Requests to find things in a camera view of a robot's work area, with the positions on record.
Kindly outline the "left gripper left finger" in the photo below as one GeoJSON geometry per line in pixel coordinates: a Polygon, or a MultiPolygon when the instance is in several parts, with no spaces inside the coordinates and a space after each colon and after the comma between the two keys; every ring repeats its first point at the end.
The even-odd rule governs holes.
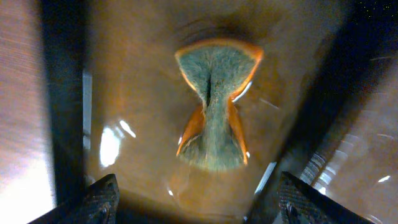
{"type": "Polygon", "coordinates": [[[119,199],[116,175],[108,174],[29,224],[115,224],[119,199]]]}

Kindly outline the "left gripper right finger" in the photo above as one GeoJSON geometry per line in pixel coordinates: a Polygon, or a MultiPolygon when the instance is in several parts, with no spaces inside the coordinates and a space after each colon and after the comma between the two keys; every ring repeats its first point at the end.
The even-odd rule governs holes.
{"type": "Polygon", "coordinates": [[[284,224],[373,224],[286,171],[278,196],[284,224]]]}

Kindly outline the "green and orange sponge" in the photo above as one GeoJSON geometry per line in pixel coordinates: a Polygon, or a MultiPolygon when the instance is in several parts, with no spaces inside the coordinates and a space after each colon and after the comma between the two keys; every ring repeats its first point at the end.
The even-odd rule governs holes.
{"type": "Polygon", "coordinates": [[[263,54],[260,46],[234,39],[201,40],[175,53],[184,80],[201,100],[185,127],[177,158],[209,171],[248,163],[234,101],[249,86],[263,54]]]}

